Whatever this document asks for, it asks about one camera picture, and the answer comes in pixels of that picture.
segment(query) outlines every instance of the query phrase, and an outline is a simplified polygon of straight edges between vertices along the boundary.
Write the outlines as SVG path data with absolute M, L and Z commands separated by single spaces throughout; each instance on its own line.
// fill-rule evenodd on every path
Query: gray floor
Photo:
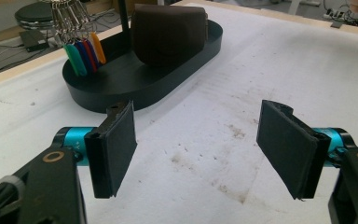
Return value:
M 279 3 L 271 3 L 270 0 L 214 0 L 215 2 L 236 5 L 241 7 L 252 7 L 258 9 L 267 9 L 280 11 L 287 13 L 291 2 L 281 1 Z M 325 20 L 324 14 L 326 13 L 326 8 L 342 8 L 346 5 L 345 0 L 324 0 L 318 7 L 300 5 L 297 9 L 297 16 L 311 18 L 315 20 Z M 108 12 L 92 16 L 94 19 L 94 30 L 97 32 L 104 31 L 111 27 L 120 25 L 119 16 L 113 10 Z M 0 43 L 0 72 L 5 71 L 13 66 L 28 62 L 36 57 L 47 54 L 56 50 L 57 48 L 52 46 L 45 50 L 39 50 L 34 52 L 27 52 L 24 48 L 8 48 L 7 46 L 18 46 L 21 44 L 20 38 L 14 38 L 6 42 Z

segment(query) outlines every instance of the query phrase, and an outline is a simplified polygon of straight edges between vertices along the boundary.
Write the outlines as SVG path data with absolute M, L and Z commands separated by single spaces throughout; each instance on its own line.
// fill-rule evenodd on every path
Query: white table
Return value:
M 329 223 L 337 170 L 324 168 L 314 199 L 294 201 L 256 144 L 257 123 L 261 100 L 273 100 L 311 127 L 347 130 L 358 145 L 358 35 L 182 4 L 205 7 L 223 27 L 222 49 L 135 113 L 138 147 L 115 199 L 94 199 L 90 172 L 79 167 L 89 223 Z M 105 119 L 72 100 L 65 60 L 59 50 L 0 74 L 0 178 L 47 148 L 61 127 Z

